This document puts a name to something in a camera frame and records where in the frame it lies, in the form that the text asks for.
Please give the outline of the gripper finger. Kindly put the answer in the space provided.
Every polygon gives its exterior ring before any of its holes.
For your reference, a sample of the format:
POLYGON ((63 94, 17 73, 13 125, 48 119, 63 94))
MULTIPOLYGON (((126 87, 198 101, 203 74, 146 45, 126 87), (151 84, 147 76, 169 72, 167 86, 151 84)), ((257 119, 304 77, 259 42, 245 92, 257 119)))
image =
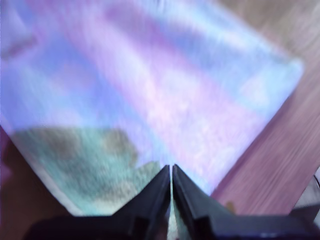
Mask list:
POLYGON ((129 202, 113 214, 113 240, 152 240, 171 201, 170 166, 165 165, 129 202))
POLYGON ((202 191, 177 165, 172 168, 173 199, 193 240, 229 240, 236 237, 235 216, 202 191))

